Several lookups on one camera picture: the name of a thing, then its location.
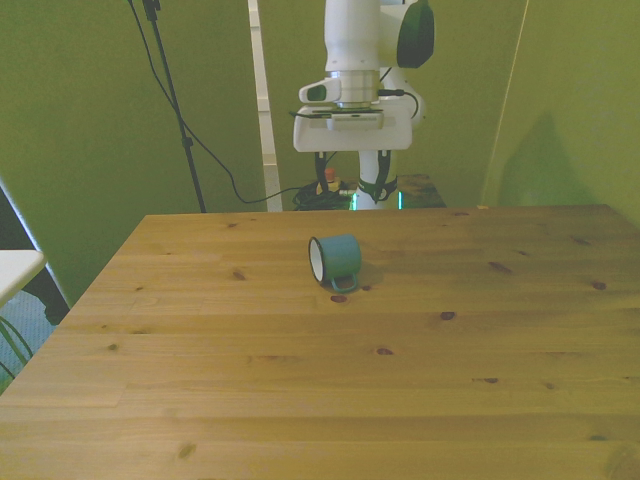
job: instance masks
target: table surface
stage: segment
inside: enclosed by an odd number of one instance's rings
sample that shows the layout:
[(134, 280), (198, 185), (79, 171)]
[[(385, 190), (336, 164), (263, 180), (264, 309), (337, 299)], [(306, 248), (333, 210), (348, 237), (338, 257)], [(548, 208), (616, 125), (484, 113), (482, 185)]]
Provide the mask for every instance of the table surface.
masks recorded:
[(0, 250), (0, 307), (42, 270), (44, 255), (36, 250)]
[(0, 479), (637, 480), (639, 347), (605, 206), (149, 216), (0, 397)]

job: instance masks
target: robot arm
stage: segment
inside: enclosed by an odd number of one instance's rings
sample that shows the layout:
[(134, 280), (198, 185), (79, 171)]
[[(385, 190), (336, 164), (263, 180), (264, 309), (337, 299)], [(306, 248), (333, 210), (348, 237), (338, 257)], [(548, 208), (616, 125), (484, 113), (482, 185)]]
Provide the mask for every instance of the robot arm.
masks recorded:
[(310, 105), (296, 115), (294, 146), (315, 152), (317, 163), (323, 152), (360, 152), (364, 189), (358, 195), (371, 197), (372, 205), (389, 198), (391, 151), (409, 148), (424, 115), (424, 101), (401, 68), (424, 64), (434, 35), (427, 0), (326, 0), (328, 76), (300, 90), (300, 100)]

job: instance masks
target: mug rim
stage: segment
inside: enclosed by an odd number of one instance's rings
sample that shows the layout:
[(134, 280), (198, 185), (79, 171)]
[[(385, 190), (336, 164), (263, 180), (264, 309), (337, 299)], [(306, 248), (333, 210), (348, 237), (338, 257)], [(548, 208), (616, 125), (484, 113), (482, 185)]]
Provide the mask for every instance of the mug rim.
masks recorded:
[[(318, 249), (318, 252), (320, 253), (320, 264), (322, 265), (322, 278), (320, 279), (316, 277), (316, 269), (313, 266), (313, 260), (311, 259), (312, 244), (315, 244), (316, 248)], [(327, 267), (325, 264), (326, 262), (324, 261), (324, 251), (322, 250), (322, 244), (316, 237), (311, 237), (311, 239), (309, 240), (308, 250), (309, 250), (309, 264), (311, 265), (311, 273), (313, 274), (313, 278), (315, 278), (318, 283), (322, 283), (327, 278)]]

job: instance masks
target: teal mug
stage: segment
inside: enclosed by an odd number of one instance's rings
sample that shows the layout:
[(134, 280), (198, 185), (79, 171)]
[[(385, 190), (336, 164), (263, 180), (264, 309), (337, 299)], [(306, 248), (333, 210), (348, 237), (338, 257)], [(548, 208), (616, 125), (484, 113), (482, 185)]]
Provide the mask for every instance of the teal mug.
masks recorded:
[[(338, 293), (352, 292), (358, 287), (356, 274), (362, 255), (356, 237), (351, 234), (309, 240), (309, 262), (313, 276), (320, 283), (330, 282)], [(350, 277), (353, 285), (340, 288), (336, 280)]]

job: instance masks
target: black pole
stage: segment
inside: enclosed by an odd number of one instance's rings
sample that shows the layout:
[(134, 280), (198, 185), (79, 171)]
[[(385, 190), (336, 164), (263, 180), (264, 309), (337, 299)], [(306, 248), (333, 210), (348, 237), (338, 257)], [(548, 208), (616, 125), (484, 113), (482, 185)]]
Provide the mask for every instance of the black pole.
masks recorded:
[(164, 66), (164, 73), (167, 76), (167, 83), (169, 84), (169, 92), (171, 93), (171, 102), (173, 103), (173, 109), (178, 117), (178, 125), (180, 126), (180, 134), (182, 135), (182, 146), (184, 147), (184, 153), (187, 155), (187, 161), (189, 162), (189, 170), (191, 171), (191, 178), (193, 180), (193, 187), (196, 190), (196, 196), (198, 197), (198, 204), (200, 205), (200, 212), (207, 213), (207, 209), (204, 205), (204, 199), (202, 198), (202, 190), (200, 189), (200, 182), (198, 181), (198, 174), (196, 172), (196, 165), (193, 161), (193, 154), (191, 153), (191, 147), (193, 146), (193, 140), (187, 136), (187, 132), (184, 128), (184, 120), (182, 120), (182, 114), (180, 113), (180, 106), (178, 105), (178, 97), (176, 91), (173, 88), (173, 81), (171, 80), (171, 72), (169, 71), (169, 63), (164, 53), (164, 47), (162, 46), (162, 39), (160, 38), (160, 31), (158, 30), (158, 15), (156, 10), (160, 10), (159, 0), (142, 0), (144, 4), (144, 10), (147, 13), (147, 20), (151, 22), (153, 27), (153, 34), (156, 37), (158, 44), (158, 50), (160, 51), (160, 57), (162, 58), (162, 65)]

